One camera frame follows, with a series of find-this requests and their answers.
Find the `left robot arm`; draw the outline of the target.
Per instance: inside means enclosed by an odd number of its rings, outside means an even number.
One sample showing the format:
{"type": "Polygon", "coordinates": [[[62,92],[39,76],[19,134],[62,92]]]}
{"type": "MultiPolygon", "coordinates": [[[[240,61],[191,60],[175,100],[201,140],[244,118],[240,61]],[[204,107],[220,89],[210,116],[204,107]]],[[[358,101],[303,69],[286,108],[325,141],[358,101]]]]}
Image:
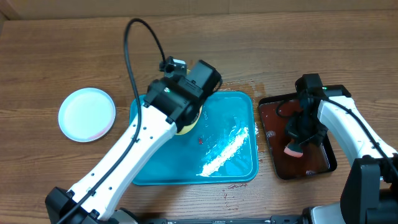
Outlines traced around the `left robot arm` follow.
{"type": "Polygon", "coordinates": [[[119,200],[153,154],[176,134],[192,129],[200,109],[222,82],[214,67],[199,60],[191,70],[168,58],[164,77],[154,80],[137,115],[100,162],[69,190],[54,188],[45,205],[51,223],[136,223],[119,200]]]}

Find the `pink and green sponge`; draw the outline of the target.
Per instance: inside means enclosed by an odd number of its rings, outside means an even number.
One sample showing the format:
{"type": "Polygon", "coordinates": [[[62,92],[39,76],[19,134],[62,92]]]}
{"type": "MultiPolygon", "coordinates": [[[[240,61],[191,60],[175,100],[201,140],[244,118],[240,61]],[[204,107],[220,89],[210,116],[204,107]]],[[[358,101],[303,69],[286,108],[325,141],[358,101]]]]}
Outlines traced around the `pink and green sponge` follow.
{"type": "Polygon", "coordinates": [[[288,143],[284,149],[284,153],[292,157],[302,157],[303,150],[299,144],[294,142],[288,143]]]}

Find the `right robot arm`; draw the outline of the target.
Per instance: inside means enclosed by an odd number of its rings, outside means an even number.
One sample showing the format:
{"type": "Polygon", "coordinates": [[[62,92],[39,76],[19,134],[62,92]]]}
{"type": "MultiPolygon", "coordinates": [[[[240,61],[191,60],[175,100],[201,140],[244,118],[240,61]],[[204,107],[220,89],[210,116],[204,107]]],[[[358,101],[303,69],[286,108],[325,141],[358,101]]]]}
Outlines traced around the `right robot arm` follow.
{"type": "Polygon", "coordinates": [[[358,111],[343,85],[296,86],[302,111],[290,116],[284,152],[300,157],[307,144],[319,146],[331,133],[351,170],[339,202],[309,208],[307,223],[397,223],[397,151],[358,111]]]}

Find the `yellow plate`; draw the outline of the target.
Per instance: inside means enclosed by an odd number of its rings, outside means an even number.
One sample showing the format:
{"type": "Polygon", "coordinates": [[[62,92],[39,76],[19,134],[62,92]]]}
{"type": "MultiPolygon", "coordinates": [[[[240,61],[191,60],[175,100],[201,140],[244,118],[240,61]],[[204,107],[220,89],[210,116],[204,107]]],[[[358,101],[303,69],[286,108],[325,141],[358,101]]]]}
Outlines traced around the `yellow plate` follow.
{"type": "Polygon", "coordinates": [[[178,108],[175,115],[177,135],[187,134],[193,129],[201,115],[203,101],[200,99],[203,90],[194,81],[181,78],[178,83],[178,108]]]}

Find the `light blue plate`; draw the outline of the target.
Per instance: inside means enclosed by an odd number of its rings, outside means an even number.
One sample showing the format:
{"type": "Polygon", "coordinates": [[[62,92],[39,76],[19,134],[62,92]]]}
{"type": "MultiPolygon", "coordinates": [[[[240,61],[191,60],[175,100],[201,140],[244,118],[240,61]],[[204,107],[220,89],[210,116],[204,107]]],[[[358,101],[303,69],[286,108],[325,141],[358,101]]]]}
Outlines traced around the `light blue plate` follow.
{"type": "Polygon", "coordinates": [[[104,136],[116,119],[112,98],[97,88],[82,88],[65,98],[58,112],[62,133],[76,142],[91,142],[104,136]]]}

